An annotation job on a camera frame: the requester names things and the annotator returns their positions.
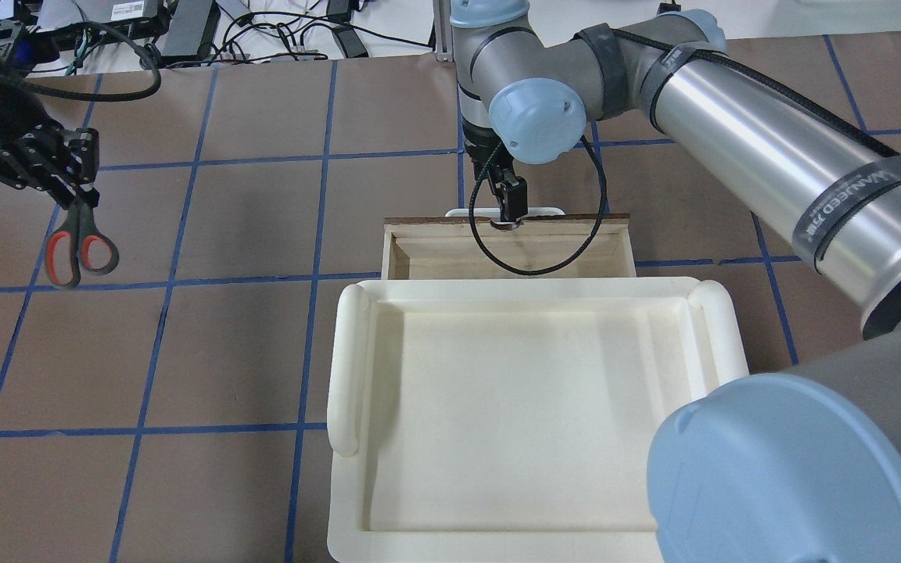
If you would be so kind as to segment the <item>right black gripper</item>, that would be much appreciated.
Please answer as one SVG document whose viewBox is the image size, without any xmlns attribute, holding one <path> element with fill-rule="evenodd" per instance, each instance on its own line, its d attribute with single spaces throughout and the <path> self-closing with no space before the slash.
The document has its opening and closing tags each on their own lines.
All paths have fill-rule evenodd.
<svg viewBox="0 0 901 563">
<path fill-rule="evenodd" d="M 501 138 L 493 128 L 462 125 L 462 135 L 476 181 L 483 177 L 482 170 L 485 170 L 485 176 L 494 185 L 497 183 L 500 222 L 520 222 L 529 211 L 528 182 L 515 175 L 514 157 L 501 147 Z"/>
</svg>

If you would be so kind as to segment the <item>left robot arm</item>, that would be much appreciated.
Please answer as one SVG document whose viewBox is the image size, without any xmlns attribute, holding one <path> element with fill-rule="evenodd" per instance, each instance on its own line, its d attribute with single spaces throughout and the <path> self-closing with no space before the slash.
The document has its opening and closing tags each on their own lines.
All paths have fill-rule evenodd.
<svg viewBox="0 0 901 563">
<path fill-rule="evenodd" d="M 0 51 L 0 183 L 46 192 L 65 210 L 97 207 L 98 132 L 69 131 L 50 117 Z"/>
</svg>

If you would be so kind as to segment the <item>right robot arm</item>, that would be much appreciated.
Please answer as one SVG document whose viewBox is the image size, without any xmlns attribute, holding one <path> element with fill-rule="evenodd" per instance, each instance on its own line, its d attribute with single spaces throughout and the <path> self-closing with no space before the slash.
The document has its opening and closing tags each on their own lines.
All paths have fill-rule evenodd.
<svg viewBox="0 0 901 563">
<path fill-rule="evenodd" d="M 660 425 L 648 508 L 666 562 L 901 562 L 901 151 L 737 61 L 672 2 L 554 46 L 526 1 L 450 1 L 462 134 L 500 221 L 514 161 L 551 163 L 591 121 L 641 112 L 860 310 L 861 340 L 745 375 Z"/>
</svg>

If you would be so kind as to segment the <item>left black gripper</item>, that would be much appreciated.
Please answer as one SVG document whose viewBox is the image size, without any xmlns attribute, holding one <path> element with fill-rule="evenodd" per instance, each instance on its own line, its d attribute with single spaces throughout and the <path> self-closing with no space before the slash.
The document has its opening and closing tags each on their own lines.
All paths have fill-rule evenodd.
<svg viewBox="0 0 901 563">
<path fill-rule="evenodd" d="M 0 182 L 17 190 L 59 192 L 53 197 L 61 208 L 76 199 L 96 208 L 99 139 L 94 128 L 69 131 L 54 119 L 25 131 L 11 131 L 0 121 Z"/>
</svg>

